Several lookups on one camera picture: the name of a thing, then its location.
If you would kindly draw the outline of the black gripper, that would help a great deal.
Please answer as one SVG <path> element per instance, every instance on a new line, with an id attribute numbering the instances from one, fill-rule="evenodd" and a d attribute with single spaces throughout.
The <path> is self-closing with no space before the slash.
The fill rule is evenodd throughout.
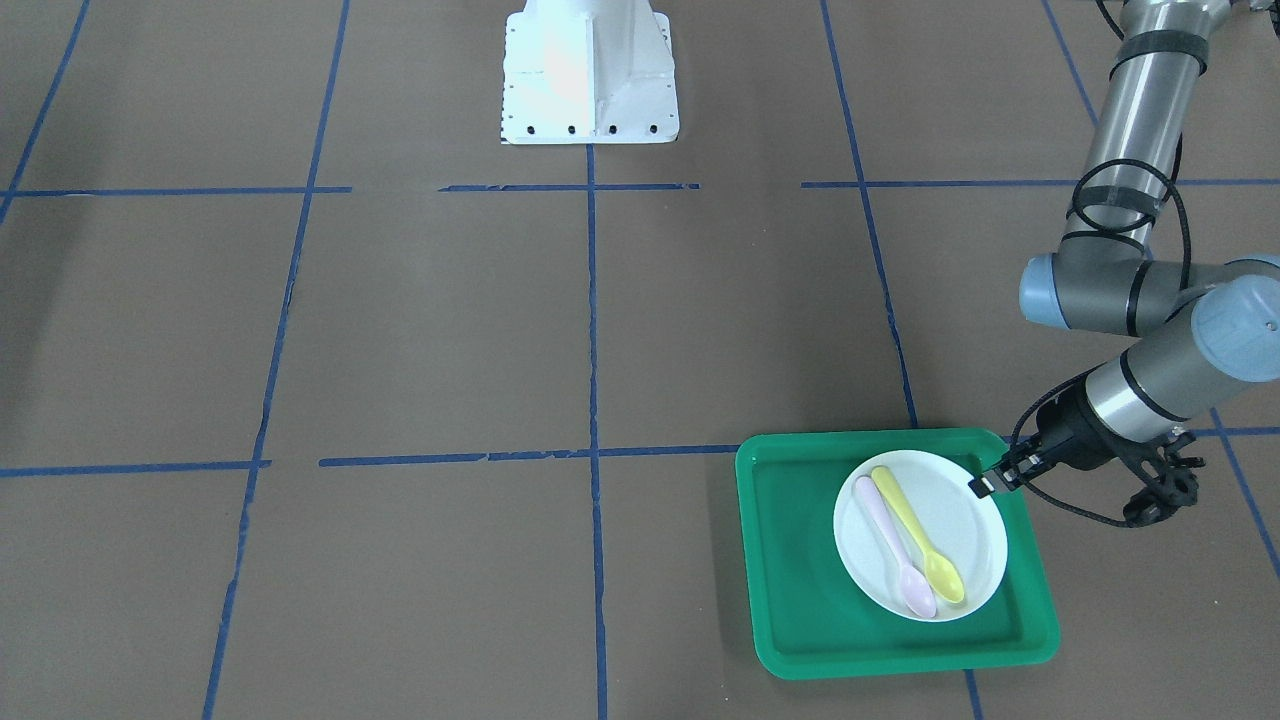
<path id="1" fill-rule="evenodd" d="M 969 480 L 977 498 L 1019 489 L 1025 477 L 1042 475 L 1057 465 L 1087 471 L 1111 461 L 1084 386 L 1069 386 L 1034 402 L 1015 424 L 1012 438 L 1012 455 Z"/>

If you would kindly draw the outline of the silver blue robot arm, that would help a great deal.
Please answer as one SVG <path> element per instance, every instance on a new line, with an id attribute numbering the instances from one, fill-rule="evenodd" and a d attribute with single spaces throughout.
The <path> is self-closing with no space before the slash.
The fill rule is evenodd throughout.
<path id="1" fill-rule="evenodd" d="M 1277 379 L 1277 258 L 1160 261 L 1149 249 L 1166 209 L 1190 224 L 1172 176 L 1196 86 L 1231 1 L 1125 1 L 1121 38 L 1085 167 L 1053 252 L 1023 272 L 1024 318 L 1133 338 L 1132 347 L 1053 392 L 972 492 L 1019 489 L 1048 470 L 1124 462 L 1165 503 L 1187 503 L 1194 462 L 1179 456 L 1189 420 Z"/>

